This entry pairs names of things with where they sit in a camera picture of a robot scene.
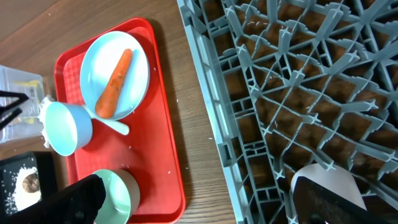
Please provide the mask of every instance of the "carrot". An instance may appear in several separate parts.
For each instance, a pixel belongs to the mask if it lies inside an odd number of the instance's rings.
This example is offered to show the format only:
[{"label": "carrot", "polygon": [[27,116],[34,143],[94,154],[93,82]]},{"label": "carrot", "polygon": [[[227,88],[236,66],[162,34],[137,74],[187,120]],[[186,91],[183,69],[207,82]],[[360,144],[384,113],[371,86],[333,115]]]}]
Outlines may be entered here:
[{"label": "carrot", "polygon": [[124,50],[104,92],[102,92],[97,104],[95,105],[95,113],[100,118],[108,119],[114,115],[116,108],[118,107],[120,92],[122,90],[131,59],[132,51],[130,49]]}]

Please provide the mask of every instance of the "black object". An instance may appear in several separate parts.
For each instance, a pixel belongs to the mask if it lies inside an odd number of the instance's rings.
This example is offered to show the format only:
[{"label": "black object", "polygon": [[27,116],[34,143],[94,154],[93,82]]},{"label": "black object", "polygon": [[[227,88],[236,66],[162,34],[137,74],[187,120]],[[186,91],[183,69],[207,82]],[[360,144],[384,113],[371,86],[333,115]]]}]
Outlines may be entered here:
[{"label": "black object", "polygon": [[293,193],[299,223],[310,224],[387,224],[306,177],[299,177]]},{"label": "black object", "polygon": [[16,212],[12,212],[14,205],[6,199],[9,193],[12,195],[15,191],[16,180],[13,180],[13,177],[18,174],[21,167],[37,168],[42,198],[58,192],[51,152],[26,152],[4,159],[0,161],[0,220]]},{"label": "black object", "polygon": [[12,224],[93,224],[105,201],[100,177],[89,175],[0,223]]},{"label": "black object", "polygon": [[25,93],[13,93],[8,91],[0,90],[0,97],[10,97],[18,98],[18,100],[10,103],[7,106],[0,106],[0,131],[7,126],[14,118],[22,113],[19,108],[23,102],[27,101],[29,98]]}]

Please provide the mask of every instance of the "red tray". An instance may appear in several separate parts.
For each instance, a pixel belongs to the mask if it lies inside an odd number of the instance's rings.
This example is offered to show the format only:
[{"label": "red tray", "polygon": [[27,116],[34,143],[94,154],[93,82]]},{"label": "red tray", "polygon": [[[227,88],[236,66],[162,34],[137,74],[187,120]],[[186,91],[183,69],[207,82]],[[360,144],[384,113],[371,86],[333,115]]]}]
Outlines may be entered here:
[{"label": "red tray", "polygon": [[[130,127],[129,135],[118,134],[93,120],[90,143],[67,157],[69,183],[98,169],[124,169],[136,178],[141,191],[140,205],[129,223],[176,222],[185,210],[185,195],[154,31],[142,18],[133,18],[104,33],[114,30],[131,34],[144,49],[150,66],[148,91],[134,113],[121,120]],[[80,67],[88,47],[100,35],[57,60],[54,77],[58,101],[83,104]]]}]

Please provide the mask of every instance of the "clear plastic cup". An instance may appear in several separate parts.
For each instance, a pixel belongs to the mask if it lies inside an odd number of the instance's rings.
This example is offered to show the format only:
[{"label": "clear plastic cup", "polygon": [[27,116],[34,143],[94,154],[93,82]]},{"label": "clear plastic cup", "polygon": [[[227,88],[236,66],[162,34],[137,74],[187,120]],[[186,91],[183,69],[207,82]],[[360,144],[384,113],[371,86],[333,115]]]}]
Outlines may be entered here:
[{"label": "clear plastic cup", "polygon": [[[20,105],[22,113],[0,131],[0,144],[15,139],[41,135],[44,128],[39,121],[40,102],[44,98],[43,78],[29,72],[7,68],[0,65],[0,90],[25,93],[29,100]],[[0,97],[0,106],[16,99]]]}]

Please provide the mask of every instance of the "light blue bowl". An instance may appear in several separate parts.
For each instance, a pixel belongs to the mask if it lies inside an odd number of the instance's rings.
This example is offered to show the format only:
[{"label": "light blue bowl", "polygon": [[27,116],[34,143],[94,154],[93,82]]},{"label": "light blue bowl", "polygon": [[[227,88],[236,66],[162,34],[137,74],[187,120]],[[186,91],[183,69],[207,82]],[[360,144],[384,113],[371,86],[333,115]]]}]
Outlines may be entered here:
[{"label": "light blue bowl", "polygon": [[125,32],[108,32],[93,42],[81,65],[81,94],[88,109],[95,113],[95,104],[125,49],[132,50],[132,61],[121,90],[118,107],[110,120],[129,115],[145,97],[150,73],[144,49],[133,36]]}]

